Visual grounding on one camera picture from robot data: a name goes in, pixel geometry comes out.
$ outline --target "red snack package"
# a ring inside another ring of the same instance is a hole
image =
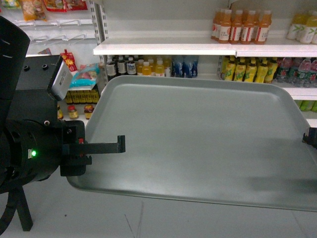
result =
[[[71,72],[77,70],[73,53],[67,52],[67,50],[65,50],[65,53],[60,53],[60,55]]]
[[[67,11],[87,10],[87,5],[82,0],[63,0]]]
[[[63,0],[43,0],[47,11],[66,12]]]

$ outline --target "gray floor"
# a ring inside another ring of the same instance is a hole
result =
[[[316,238],[317,213],[78,191],[56,171],[25,186],[34,226],[17,214],[1,238]],[[7,195],[0,195],[0,212]]]

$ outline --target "orange juice bottle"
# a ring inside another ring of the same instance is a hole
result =
[[[151,71],[150,63],[148,61],[145,61],[142,67],[142,75],[151,76],[151,74],[152,74],[152,71]]]
[[[216,32],[216,35],[215,35],[215,40],[216,41],[218,41],[219,37],[220,37],[220,28],[221,28],[221,23],[222,23],[222,20],[223,20],[223,17],[224,17],[224,11],[225,11],[225,9],[223,9],[223,8],[220,10],[219,20],[218,20],[218,24],[217,24],[217,32]]]
[[[256,10],[256,14],[254,16],[254,30],[251,37],[251,41],[254,42],[257,37],[257,32],[259,29],[259,23],[260,23],[260,10]]]
[[[248,18],[244,23],[242,35],[241,35],[241,44],[247,45],[251,43],[251,37],[254,30],[254,16],[256,11],[249,11]]]
[[[231,29],[231,10],[226,9],[224,11],[223,20],[220,28],[219,43],[226,44],[229,42]]]
[[[236,10],[236,16],[231,25],[231,32],[230,32],[230,38],[229,38],[229,42],[231,44],[239,43],[241,29],[242,29],[242,13],[243,13],[242,10]]]
[[[212,21],[212,33],[211,33],[211,38],[213,40],[216,39],[216,33],[217,33],[217,23],[218,19],[220,17],[220,8],[216,9],[216,14],[214,15],[213,21]]]
[[[262,17],[262,20],[259,23],[257,36],[256,36],[256,39],[254,41],[255,44],[263,45],[265,43],[265,41],[267,39],[267,35],[268,35],[269,26],[272,23],[271,16],[272,15],[271,15],[270,10],[264,11],[264,15]]]
[[[138,60],[138,65],[137,65],[137,72],[139,76],[142,76],[142,68],[143,68],[143,59]]]

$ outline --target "black cable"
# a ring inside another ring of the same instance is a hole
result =
[[[0,218],[0,236],[5,232],[5,230],[10,225],[14,213],[16,211],[16,207],[18,204],[18,196],[19,191],[18,189],[13,189],[9,191],[8,201],[3,212],[3,215]]]

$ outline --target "yellow drink bottle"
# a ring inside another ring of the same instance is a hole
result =
[[[264,78],[264,83],[271,83],[274,77],[274,74],[277,70],[277,57],[273,57],[270,63],[268,63],[267,74]]]
[[[245,59],[243,57],[240,58],[240,62],[236,66],[236,72],[234,74],[234,79],[233,81],[243,81],[243,76],[246,72],[246,64],[245,64]]]
[[[303,44],[310,44],[317,30],[317,11],[314,11],[312,16],[307,20],[305,28],[302,32],[300,42]]]
[[[258,67],[257,77],[255,79],[255,82],[256,83],[264,83],[264,78],[267,74],[267,71],[268,71],[267,60],[264,59],[264,60],[262,60],[261,65]]]
[[[142,75],[143,76],[150,76],[151,75],[151,67],[150,67],[150,63],[148,61],[145,61],[143,63],[143,67],[142,67]]]
[[[304,12],[298,12],[293,17],[291,26],[289,27],[288,34],[286,36],[289,40],[295,40],[297,37],[297,34],[299,33],[301,27],[305,23],[305,13]]]
[[[155,76],[156,77],[164,77],[165,76],[165,67],[163,65],[163,61],[159,59],[157,61],[157,65],[155,67]]]
[[[232,81],[235,68],[236,68],[235,58],[234,58],[234,56],[230,56],[230,60],[227,63],[226,73],[224,75],[223,80]]]
[[[250,64],[247,66],[246,73],[244,76],[244,81],[252,83],[256,73],[257,73],[256,59],[253,58],[251,59]]]

